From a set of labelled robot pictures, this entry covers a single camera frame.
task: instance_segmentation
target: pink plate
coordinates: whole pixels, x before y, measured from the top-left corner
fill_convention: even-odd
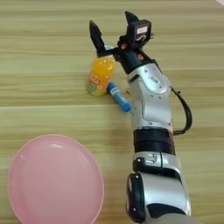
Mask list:
[[[9,172],[10,204],[23,224],[92,224],[102,208],[103,193],[94,158],[66,136],[31,140]]]

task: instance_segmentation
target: wooden table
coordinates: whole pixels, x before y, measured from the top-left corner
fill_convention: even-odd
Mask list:
[[[95,49],[93,19],[108,45],[126,32],[124,11],[153,23],[145,51],[182,91],[193,112],[192,130],[175,137],[193,215],[224,219],[224,8],[213,0],[0,1],[0,223],[18,223],[7,199],[7,170],[28,140],[59,133],[85,144],[97,159],[106,195],[97,224],[131,223],[125,213],[126,178],[133,154],[130,116],[109,96],[85,91]],[[117,65],[114,81],[124,90]],[[173,126],[184,125],[171,98]]]

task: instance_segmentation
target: black cable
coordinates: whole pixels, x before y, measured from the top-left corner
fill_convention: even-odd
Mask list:
[[[171,91],[178,97],[180,100],[184,111],[185,111],[185,127],[183,129],[178,129],[173,131],[173,135],[183,135],[185,134],[193,125],[193,115],[190,107],[187,105],[186,101],[182,98],[179,91],[176,91],[173,87],[171,88]]]

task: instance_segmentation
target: bottle label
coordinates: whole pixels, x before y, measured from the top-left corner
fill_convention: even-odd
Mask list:
[[[114,87],[114,88],[112,88],[111,90],[110,90],[110,93],[114,96],[114,95],[116,95],[116,94],[118,94],[118,93],[120,93],[121,92],[121,90],[118,88],[118,87]]]

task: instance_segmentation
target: silver arm segment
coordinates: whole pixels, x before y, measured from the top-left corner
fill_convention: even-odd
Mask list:
[[[133,100],[131,113],[133,131],[167,130],[172,133],[172,111],[169,104],[172,87],[157,65],[150,63],[140,66],[129,74],[128,82]],[[135,176],[129,178],[128,193],[132,194],[134,190],[141,191],[137,186],[137,181],[141,181],[139,185],[143,188],[143,207],[139,206],[140,202],[139,204],[135,202],[131,206],[133,197],[130,195],[127,210],[129,215],[133,212],[135,216],[144,209],[142,218],[136,219],[138,223],[149,224],[162,214],[191,215],[186,183],[180,161],[175,155],[149,148],[138,149],[133,156],[133,165],[136,180]],[[155,214],[155,207],[162,207],[164,213]]]
[[[132,129],[159,127],[172,131],[169,105],[171,83],[154,64],[140,66],[128,76],[133,99]]]

